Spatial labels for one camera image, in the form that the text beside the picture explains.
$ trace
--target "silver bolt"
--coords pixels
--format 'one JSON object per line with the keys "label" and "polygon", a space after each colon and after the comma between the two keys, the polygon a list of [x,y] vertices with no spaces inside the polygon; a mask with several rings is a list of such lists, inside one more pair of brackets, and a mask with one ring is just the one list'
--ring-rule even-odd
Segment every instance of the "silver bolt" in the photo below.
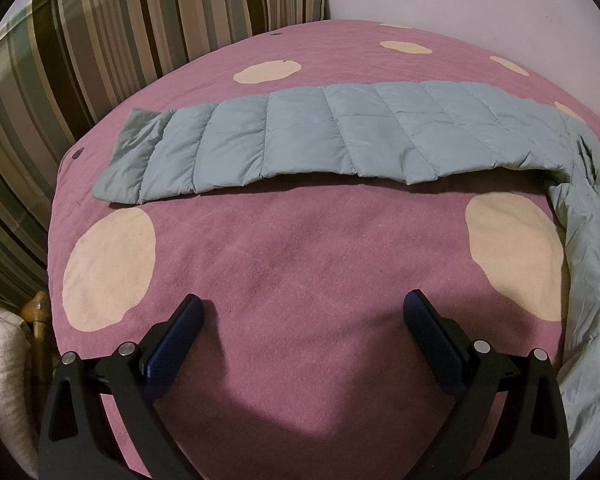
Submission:
{"label": "silver bolt", "polygon": [[478,339],[478,341],[474,343],[474,348],[476,352],[480,352],[481,354],[488,354],[491,351],[489,343],[482,339]]}
{"label": "silver bolt", "polygon": [[122,345],[120,345],[118,347],[118,353],[120,355],[130,355],[132,354],[134,351],[136,350],[136,343],[122,343]]}
{"label": "silver bolt", "polygon": [[541,348],[536,348],[534,350],[534,355],[536,356],[536,359],[538,359],[538,361],[546,361],[549,358],[546,352]]}
{"label": "silver bolt", "polygon": [[67,352],[62,356],[62,364],[70,365],[75,361],[75,352]]}

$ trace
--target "pink blanket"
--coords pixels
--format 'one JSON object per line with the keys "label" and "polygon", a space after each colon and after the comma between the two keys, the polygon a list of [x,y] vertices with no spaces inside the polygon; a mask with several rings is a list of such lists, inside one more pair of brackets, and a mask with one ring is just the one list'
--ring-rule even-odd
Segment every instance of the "pink blanket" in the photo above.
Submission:
{"label": "pink blanket", "polygon": [[[206,478],[402,478],[452,406],[402,322],[409,290],[470,337],[512,354],[542,347],[559,364],[568,275],[538,174],[412,187],[282,176],[131,209],[94,200],[90,187],[131,107],[304,85],[485,82],[561,106],[600,138],[590,110],[493,56],[421,30],[318,22],[225,47],[129,98],[59,171],[48,272],[60,350],[108,354],[197,294],[205,327],[156,409]],[[274,60],[284,64],[261,65]],[[525,260],[529,248],[535,260]],[[146,472],[107,405],[129,465]]]}

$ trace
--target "striped fabric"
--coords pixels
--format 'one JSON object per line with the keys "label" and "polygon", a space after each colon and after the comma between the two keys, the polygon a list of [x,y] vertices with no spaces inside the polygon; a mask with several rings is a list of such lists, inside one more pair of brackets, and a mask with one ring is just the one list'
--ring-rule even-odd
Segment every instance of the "striped fabric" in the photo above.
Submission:
{"label": "striped fabric", "polygon": [[0,31],[0,297],[46,288],[62,156],[112,108],[212,50],[323,19],[324,0],[33,0]]}

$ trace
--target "cream polka dot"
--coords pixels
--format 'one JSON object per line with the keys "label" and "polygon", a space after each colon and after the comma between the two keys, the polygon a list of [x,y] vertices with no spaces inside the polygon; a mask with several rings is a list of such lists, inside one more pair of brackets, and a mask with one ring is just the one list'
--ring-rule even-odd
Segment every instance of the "cream polka dot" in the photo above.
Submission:
{"label": "cream polka dot", "polygon": [[417,43],[407,43],[405,41],[382,41],[380,45],[407,54],[431,54],[433,52],[426,46],[421,46]]}
{"label": "cream polka dot", "polygon": [[475,196],[464,212],[471,257],[500,294],[540,319],[560,321],[570,277],[564,232],[526,197]]}
{"label": "cream polka dot", "polygon": [[144,298],[154,265],[154,224],[142,209],[119,209],[96,222],[64,270],[62,305],[71,326],[94,332],[122,320]]}
{"label": "cream polka dot", "polygon": [[295,74],[302,68],[302,65],[295,61],[276,60],[266,61],[258,65],[252,65],[234,75],[234,81],[243,85],[253,85],[264,83],[265,81],[275,81],[284,79]]}
{"label": "cream polka dot", "polygon": [[413,28],[407,27],[406,25],[395,25],[395,23],[380,23],[383,27],[395,27],[395,28]]}
{"label": "cream polka dot", "polygon": [[498,56],[490,56],[489,59],[495,61],[496,63],[500,63],[502,66],[508,68],[509,70],[513,70],[513,72],[518,72],[522,75],[529,75],[529,72],[527,72],[524,68],[516,65],[514,62],[509,61],[508,59],[504,59],[503,57]]}
{"label": "cream polka dot", "polygon": [[558,101],[556,101],[554,103],[555,107],[558,108],[558,110],[560,110],[561,112],[566,113],[567,115],[570,115],[571,117],[573,117],[574,119],[579,120],[581,123],[584,123],[584,119],[582,117],[580,117],[576,112],[574,112],[573,110],[571,110],[571,108],[569,108],[568,106],[563,105],[562,103],[559,103]]}

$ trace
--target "white wall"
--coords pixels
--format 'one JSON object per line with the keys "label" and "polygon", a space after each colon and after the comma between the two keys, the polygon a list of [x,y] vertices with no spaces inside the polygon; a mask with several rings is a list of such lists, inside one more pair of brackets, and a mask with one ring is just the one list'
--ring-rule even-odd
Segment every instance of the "white wall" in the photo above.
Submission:
{"label": "white wall", "polygon": [[600,11],[592,0],[328,0],[332,18],[430,30],[519,62],[600,117]]}

